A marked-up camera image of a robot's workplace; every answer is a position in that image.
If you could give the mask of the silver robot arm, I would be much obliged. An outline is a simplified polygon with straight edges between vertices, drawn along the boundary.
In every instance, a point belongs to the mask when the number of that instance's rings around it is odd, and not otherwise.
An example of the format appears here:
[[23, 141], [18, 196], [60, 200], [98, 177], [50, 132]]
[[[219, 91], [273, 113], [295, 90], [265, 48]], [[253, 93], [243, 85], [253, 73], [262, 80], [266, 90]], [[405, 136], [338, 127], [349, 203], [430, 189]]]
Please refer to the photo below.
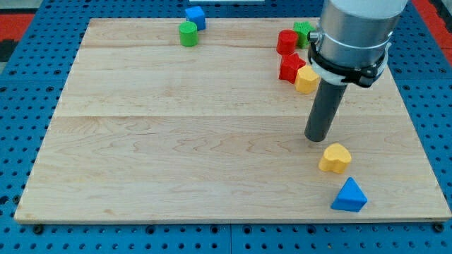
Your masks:
[[408, 0], [326, 0], [319, 54], [331, 63], [367, 67], [383, 55]]

